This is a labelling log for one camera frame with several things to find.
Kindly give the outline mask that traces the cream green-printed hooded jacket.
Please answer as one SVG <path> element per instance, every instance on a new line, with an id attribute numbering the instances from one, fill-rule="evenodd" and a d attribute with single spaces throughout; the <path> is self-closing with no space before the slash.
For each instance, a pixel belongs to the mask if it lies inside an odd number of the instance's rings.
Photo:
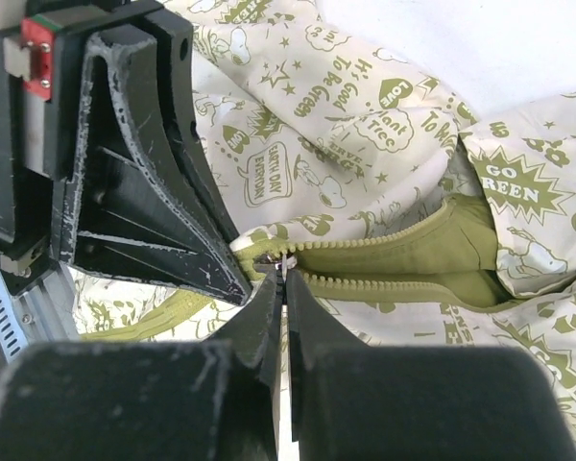
<path id="1" fill-rule="evenodd" d="M 576 426 L 576 91 L 480 121 L 311 1 L 172 1 L 247 99 L 197 92 L 246 271 L 287 258 L 362 341 L 532 354 Z"/>

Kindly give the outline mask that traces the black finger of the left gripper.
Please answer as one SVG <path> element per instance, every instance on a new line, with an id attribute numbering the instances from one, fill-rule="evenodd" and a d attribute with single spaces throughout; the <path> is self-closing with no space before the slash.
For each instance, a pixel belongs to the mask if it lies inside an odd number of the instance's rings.
<path id="1" fill-rule="evenodd" d="M 192 88 L 193 25 L 166 9 L 143 19 L 143 29 L 157 41 L 156 75 L 164 131 L 183 179 L 192 190 L 186 202 L 199 203 L 206 228 L 225 243 L 237 236 L 197 131 Z"/>

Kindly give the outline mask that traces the aluminium mounting rail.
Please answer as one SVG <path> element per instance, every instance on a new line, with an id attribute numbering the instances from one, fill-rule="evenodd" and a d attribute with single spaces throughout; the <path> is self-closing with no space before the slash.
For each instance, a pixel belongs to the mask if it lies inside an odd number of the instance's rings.
<path id="1" fill-rule="evenodd" d="M 29 344 L 79 340 L 74 304 L 75 284 L 63 264 L 47 271 L 13 301 L 18 323 Z"/>

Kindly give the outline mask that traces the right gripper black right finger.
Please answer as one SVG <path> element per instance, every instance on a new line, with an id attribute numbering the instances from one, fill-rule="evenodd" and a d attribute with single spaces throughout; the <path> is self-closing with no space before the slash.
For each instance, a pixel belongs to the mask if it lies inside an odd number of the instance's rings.
<path id="1" fill-rule="evenodd" d="M 576 460 L 536 361 L 508 347 L 370 346 L 290 271 L 292 437 L 303 460 Z"/>

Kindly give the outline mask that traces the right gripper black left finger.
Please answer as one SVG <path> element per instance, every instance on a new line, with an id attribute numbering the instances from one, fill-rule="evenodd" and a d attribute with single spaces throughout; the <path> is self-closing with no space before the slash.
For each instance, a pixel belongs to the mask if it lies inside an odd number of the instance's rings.
<path id="1" fill-rule="evenodd" d="M 200 342 L 31 346 L 0 376 L 0 460 L 274 460 L 281 281 Z"/>

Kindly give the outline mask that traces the silver metal zipper slider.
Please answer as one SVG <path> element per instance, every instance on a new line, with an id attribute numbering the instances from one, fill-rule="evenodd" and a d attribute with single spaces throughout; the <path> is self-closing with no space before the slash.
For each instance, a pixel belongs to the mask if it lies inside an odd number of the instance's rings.
<path id="1" fill-rule="evenodd" d="M 257 273 L 265 273 L 271 270 L 289 271 L 297 266 L 297 258 L 291 254 L 257 256 L 253 261 L 253 269 Z"/>

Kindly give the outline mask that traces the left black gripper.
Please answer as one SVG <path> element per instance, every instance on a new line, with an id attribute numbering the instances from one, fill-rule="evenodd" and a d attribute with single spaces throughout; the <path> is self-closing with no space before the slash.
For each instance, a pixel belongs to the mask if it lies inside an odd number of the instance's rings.
<path id="1" fill-rule="evenodd" d="M 156 1 L 0 1 L 0 272 L 59 264 L 236 305 L 252 292 L 186 199 L 164 131 Z"/>

